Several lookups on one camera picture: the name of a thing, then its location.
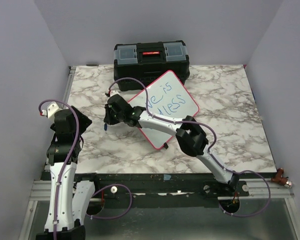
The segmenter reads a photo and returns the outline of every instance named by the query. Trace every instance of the table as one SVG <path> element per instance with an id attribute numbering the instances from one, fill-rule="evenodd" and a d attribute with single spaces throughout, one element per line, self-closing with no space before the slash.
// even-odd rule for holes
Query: table
<path id="1" fill-rule="evenodd" d="M 194 65 L 190 73 L 185 87 L 200 106 L 196 120 L 217 133 L 214 152 L 236 171 L 276 172 L 243 66 Z M 82 135 L 77 173 L 210 172 L 198 159 L 183 154 L 175 138 L 168 149 L 155 150 L 137 128 L 122 123 L 104 131 L 104 93 L 112 82 L 112 65 L 76 68 L 68 103 L 93 121 Z M 122 96 L 129 100 L 138 92 Z"/>

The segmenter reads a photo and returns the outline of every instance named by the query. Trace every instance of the wall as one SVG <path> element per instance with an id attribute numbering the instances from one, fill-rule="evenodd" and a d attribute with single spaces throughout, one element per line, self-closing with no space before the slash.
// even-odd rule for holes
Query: wall
<path id="1" fill-rule="evenodd" d="M 282 0 L 34 0 L 69 65 L 118 44 L 184 40 L 191 64 L 245 64 Z"/>
<path id="2" fill-rule="evenodd" d="M 276 165 L 295 183 L 300 211 L 300 0 L 282 3 L 247 74 Z"/>
<path id="3" fill-rule="evenodd" d="M 51 131 L 38 115 L 62 99 L 68 67 L 32 0 L 0 0 L 0 239 L 18 238 Z"/>

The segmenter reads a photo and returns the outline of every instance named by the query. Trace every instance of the toolbox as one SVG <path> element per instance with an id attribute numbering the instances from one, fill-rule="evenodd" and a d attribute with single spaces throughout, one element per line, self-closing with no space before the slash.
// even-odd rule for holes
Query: toolbox
<path id="1" fill-rule="evenodd" d="M 114 80 L 130 77 L 145 86 L 172 70 L 184 84 L 190 75 L 189 55 L 183 41 L 117 44 L 114 48 Z M 118 82 L 121 91 L 143 89 L 133 80 Z"/>

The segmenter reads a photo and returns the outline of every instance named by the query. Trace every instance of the marble surface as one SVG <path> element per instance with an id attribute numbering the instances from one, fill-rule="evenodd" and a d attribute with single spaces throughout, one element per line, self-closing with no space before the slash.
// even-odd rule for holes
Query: marble surface
<path id="1" fill-rule="evenodd" d="M 243 66 L 194 65 L 190 72 L 185 87 L 200 106 L 195 118 L 217 133 L 213 152 L 236 171 L 276 172 Z M 124 123 L 104 131 L 104 93 L 112 82 L 112 65 L 76 69 L 68 102 L 93 121 L 82 135 L 84 147 L 77 173 L 210 172 L 198 159 L 183 154 L 175 138 L 168 149 L 155 150 L 137 128 Z M 122 96 L 129 100 L 138 92 Z"/>

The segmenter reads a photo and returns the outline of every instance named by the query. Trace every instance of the purple cable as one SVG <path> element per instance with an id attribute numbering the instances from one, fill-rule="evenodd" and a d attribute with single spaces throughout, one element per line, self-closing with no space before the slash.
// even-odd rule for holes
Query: purple cable
<path id="1" fill-rule="evenodd" d="M 230 215 L 230 216 L 234 216 L 234 217 L 238 217 L 238 218 L 245 218 L 245 217 L 252 217 L 252 216 L 255 216 L 255 215 L 258 215 L 258 214 L 260 214 L 260 213 L 262 213 L 268 206 L 269 206 L 269 204 L 270 204 L 270 201 L 271 201 L 271 189 L 270 189 L 270 186 L 269 186 L 269 184 L 268 184 L 268 182 L 266 181 L 266 179 L 262 176 L 262 175 L 260 175 L 259 173 L 257 173 L 257 172 L 254 172 L 254 171 L 251 171 L 251 170 L 244 170 L 244 171 L 242 171 L 242 172 L 235 172 L 235 171 L 232 171 L 232 170 L 230 170 L 230 169 L 227 169 L 226 167 L 224 167 L 222 164 L 220 164 L 220 162 L 213 156 L 213 154 L 210 152 L 210 150 L 211 150 L 211 148 L 215 145 L 215 143 L 216 143 L 216 140 L 217 140 L 217 137 L 216 137 L 216 133 L 215 133 L 215 131 L 210 127 L 210 126 L 208 126 L 208 125 L 206 125 L 206 124 L 204 124 L 204 123 L 201 123 L 201 122 L 197 122 L 197 121 L 176 121 L 176 122 L 173 122 L 173 121 L 171 121 L 171 120 L 168 120 L 168 119 L 165 119 L 165 118 L 161 118 L 161 117 L 159 117 L 159 116 L 156 116 L 156 115 L 154 115 L 154 114 L 152 114 L 150 111 L 149 111 L 149 108 L 148 108 L 148 100 L 149 100 L 149 94 L 148 94 L 148 90 L 146 89 L 146 86 L 140 81 L 140 80 L 138 80 L 138 79 L 135 79 L 135 78 L 132 78 L 132 77 L 123 77 L 123 78 L 120 78 L 120 79 L 118 79 L 118 80 L 116 80 L 116 81 L 114 81 L 114 83 L 112 83 L 111 85 L 110 85 L 110 87 L 109 87 L 109 91 L 111 91 L 111 88 L 112 88 L 112 86 L 113 85 L 115 85 L 115 84 L 117 84 L 119 81 L 122 81 L 122 80 L 133 80 L 133 81 L 135 81 L 135 82 L 138 82 L 143 88 L 144 88 L 144 91 L 145 91 L 145 95 L 146 95 L 146 104 L 145 104 L 145 108 L 146 108 L 146 111 L 147 111 L 147 113 L 151 116 L 151 117 L 153 117 L 153 118 L 155 118 L 155 119 L 158 119 L 158 120 L 161 120 L 161 121 L 165 121 L 165 122 L 167 122 L 167 123 L 171 123 L 171 124 L 198 124 L 198 125 L 202 125 L 202 126 L 204 126 L 204 127 L 206 127 L 206 128 L 208 128 L 211 132 L 212 132 L 212 134 L 213 134 L 213 137 L 214 137 L 214 140 L 213 140 L 213 142 L 212 142 L 212 144 L 208 147 L 208 153 L 211 155 L 211 157 L 213 158 L 213 160 L 222 168 L 222 169 L 224 169 L 224 170 L 226 170 L 226 171 L 228 171 L 228 172 L 230 172 L 230 173 L 234 173 L 234 174 L 238 174 L 238 175 L 241 175 L 241 174 L 243 174 L 243 173 L 245 173 L 245 172 L 251 172 L 251 173 L 254 173 L 255 175 L 257 175 L 258 177 L 260 177 L 264 182 L 265 182 L 265 184 L 266 184 L 266 186 L 267 186 L 267 188 L 268 188 L 268 191 L 269 191 L 269 198 L 268 198 L 268 200 L 267 200 L 267 202 L 266 202 L 266 204 L 265 204 L 265 206 L 261 209 L 261 210 L 259 210 L 259 211 L 257 211 L 257 212 L 255 212 L 255 213 L 252 213 L 252 214 L 247 214 L 247 215 L 236 215 L 236 214 L 232 214 L 232 213 L 229 213 L 229 212 L 227 212 L 227 211 L 225 211 L 223 208 L 222 208 L 222 206 L 221 205 L 219 205 L 219 207 L 221 208 L 221 210 L 225 213 L 225 214 L 227 214 L 227 215 Z"/>
<path id="2" fill-rule="evenodd" d="M 88 215 L 87 214 L 87 216 L 89 216 L 90 218 L 94 218 L 94 219 L 103 219 L 103 220 L 111 220 L 111 219 L 117 219 L 117 218 L 120 218 L 120 217 L 122 217 L 123 215 L 126 215 L 127 214 L 127 212 L 130 210 L 130 208 L 131 208 L 131 206 L 132 206 L 132 199 L 133 199 L 133 197 L 132 197 L 132 193 L 131 193 L 131 190 L 127 187 L 127 186 L 125 186 L 125 185 L 123 185 L 123 184 L 111 184 L 111 185 L 108 185 L 108 186 L 105 186 L 105 187 L 103 187 L 103 188 L 101 188 L 100 190 L 98 190 L 95 194 L 93 194 L 92 195 L 92 197 L 93 196 L 95 196 L 95 195 L 97 195 L 97 194 L 99 194 L 100 192 L 102 192 L 103 190 L 105 190 L 105 189 L 107 189 L 107 188 L 111 188 L 111 187 L 117 187 L 117 186 L 119 186 L 119 187 L 123 187 L 123 188 L 125 188 L 128 192 L 129 192 L 129 195 L 130 195 L 130 204 L 129 204 L 129 206 L 128 206 L 128 208 L 123 212 L 123 213 L 121 213 L 120 215 L 118 215 L 118 216 L 93 216 L 93 215 Z"/>
<path id="3" fill-rule="evenodd" d="M 72 112 L 73 116 L 74 116 L 74 119 L 75 119 L 75 125 L 76 125 L 76 131 L 75 131 L 75 137 L 74 137 L 74 141 L 73 141 L 73 144 L 70 148 L 70 151 L 68 153 L 68 155 L 66 156 L 65 160 L 64 160 L 64 163 L 62 165 L 62 168 L 60 170 L 60 173 L 59 173 L 59 176 L 58 176 L 58 179 L 57 179 L 57 182 L 60 183 L 61 182 L 61 177 L 62 177 L 62 174 L 63 174 L 63 171 L 66 167 L 66 164 L 67 162 L 69 161 L 70 157 L 71 157 L 71 154 L 75 148 L 75 145 L 76 145 L 76 142 L 78 140 L 78 137 L 79 137 L 79 118 L 76 114 L 76 112 L 73 110 L 73 108 L 68 105 L 67 103 L 65 102 L 62 102 L 62 101 L 59 101 L 59 100 L 55 100 L 55 99 L 47 99 L 47 100 L 44 100 L 42 101 L 40 104 L 39 104 L 39 112 L 42 113 L 42 110 L 41 110 L 41 107 L 44 103 L 47 103 L 47 102 L 58 102 L 60 104 L 63 104 L 65 105 L 66 107 L 68 107 L 70 109 L 70 111 Z M 58 210 L 58 199 L 59 199 L 59 190 L 60 190 L 60 186 L 57 185 L 56 188 L 55 188 L 55 198 L 54 198 L 54 213 L 53 213 L 53 221 L 56 222 L 57 221 L 57 210 Z M 56 224 L 53 225 L 53 239 L 54 240 L 57 240 L 56 239 Z"/>

